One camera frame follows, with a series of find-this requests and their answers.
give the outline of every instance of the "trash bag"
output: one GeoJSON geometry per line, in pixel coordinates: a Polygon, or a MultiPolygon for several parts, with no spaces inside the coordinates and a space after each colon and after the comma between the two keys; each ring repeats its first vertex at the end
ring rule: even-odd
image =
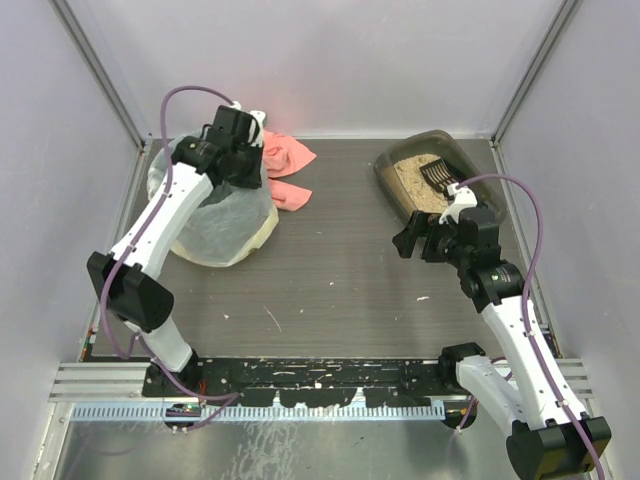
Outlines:
{"type": "MultiPolygon", "coordinates": [[[[173,140],[173,148],[187,135],[173,140]]],[[[156,193],[167,171],[164,149],[149,167],[147,194],[156,193]]],[[[228,267],[260,248],[278,223],[278,210],[271,198],[267,170],[260,167],[262,186],[256,190],[238,188],[223,182],[193,212],[178,235],[171,251],[207,267],[228,267]]]]}

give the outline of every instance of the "pink towel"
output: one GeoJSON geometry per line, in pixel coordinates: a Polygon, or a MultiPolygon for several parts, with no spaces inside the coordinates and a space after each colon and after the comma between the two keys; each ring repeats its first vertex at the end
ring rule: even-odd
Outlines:
{"type": "Polygon", "coordinates": [[[314,158],[316,154],[295,138],[265,130],[262,160],[269,175],[271,197],[276,207],[293,212],[309,201],[311,190],[272,179],[291,175],[306,167],[314,158]]]}

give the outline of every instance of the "plastic tub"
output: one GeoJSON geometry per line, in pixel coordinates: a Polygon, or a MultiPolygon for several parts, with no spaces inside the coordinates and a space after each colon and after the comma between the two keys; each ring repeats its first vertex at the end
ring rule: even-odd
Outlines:
{"type": "MultiPolygon", "coordinates": [[[[383,190],[397,206],[404,220],[408,220],[414,210],[418,210],[411,196],[405,189],[395,168],[395,164],[416,155],[432,154],[447,162],[456,177],[464,179],[479,175],[466,153],[447,132],[432,130],[420,133],[392,145],[376,160],[374,170],[383,190]]],[[[500,196],[485,184],[478,182],[469,188],[473,190],[479,202],[490,207],[500,222],[504,220],[507,210],[500,196]]]]}

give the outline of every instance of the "gray wood surface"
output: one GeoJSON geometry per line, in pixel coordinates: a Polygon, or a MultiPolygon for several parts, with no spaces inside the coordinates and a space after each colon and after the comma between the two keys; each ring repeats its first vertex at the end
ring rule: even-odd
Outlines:
{"type": "MultiPolygon", "coordinates": [[[[313,195],[298,212],[280,212],[262,249],[226,269],[167,257],[160,281],[176,297],[174,318],[185,340],[201,356],[435,358],[442,347],[469,341],[499,355],[453,267],[425,264],[417,251],[400,259],[391,244],[403,222],[373,163],[392,141],[304,143],[318,158],[284,180],[313,195]]],[[[460,144],[480,171],[495,171],[487,141],[460,144]]],[[[143,188],[136,215],[145,203],[143,188]]],[[[505,258],[520,258],[509,221],[501,242],[505,258]]],[[[112,323],[125,345],[130,332],[112,323]]],[[[100,333],[94,354],[111,354],[100,333]]]]}

